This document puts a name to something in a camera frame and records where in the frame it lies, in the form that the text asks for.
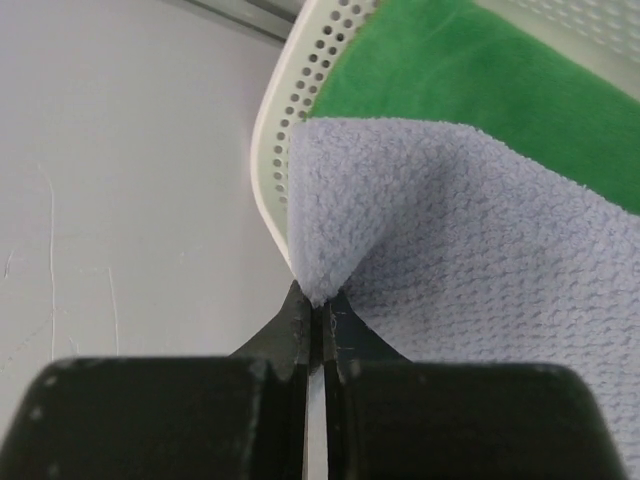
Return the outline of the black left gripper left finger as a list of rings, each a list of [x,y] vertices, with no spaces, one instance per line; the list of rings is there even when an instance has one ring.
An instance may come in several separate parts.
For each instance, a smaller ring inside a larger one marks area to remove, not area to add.
[[[312,309],[297,284],[228,356],[68,357],[33,380],[5,479],[302,479]]]

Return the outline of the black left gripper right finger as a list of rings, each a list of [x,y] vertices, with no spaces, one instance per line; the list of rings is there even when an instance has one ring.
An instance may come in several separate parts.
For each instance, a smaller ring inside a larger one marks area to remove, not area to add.
[[[582,379],[554,364],[419,363],[339,295],[319,311],[332,479],[622,479]]]

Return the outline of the light blue cloth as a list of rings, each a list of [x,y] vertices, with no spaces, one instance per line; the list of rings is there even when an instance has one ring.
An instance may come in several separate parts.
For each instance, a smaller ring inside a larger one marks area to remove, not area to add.
[[[467,125],[321,118],[289,148],[288,249],[418,361],[548,362],[639,475],[639,219]]]

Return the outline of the green microfiber towel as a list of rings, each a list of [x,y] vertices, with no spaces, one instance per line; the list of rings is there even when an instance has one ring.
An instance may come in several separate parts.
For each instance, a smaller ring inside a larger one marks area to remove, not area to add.
[[[384,2],[312,113],[470,125],[639,209],[638,102],[471,1]]]

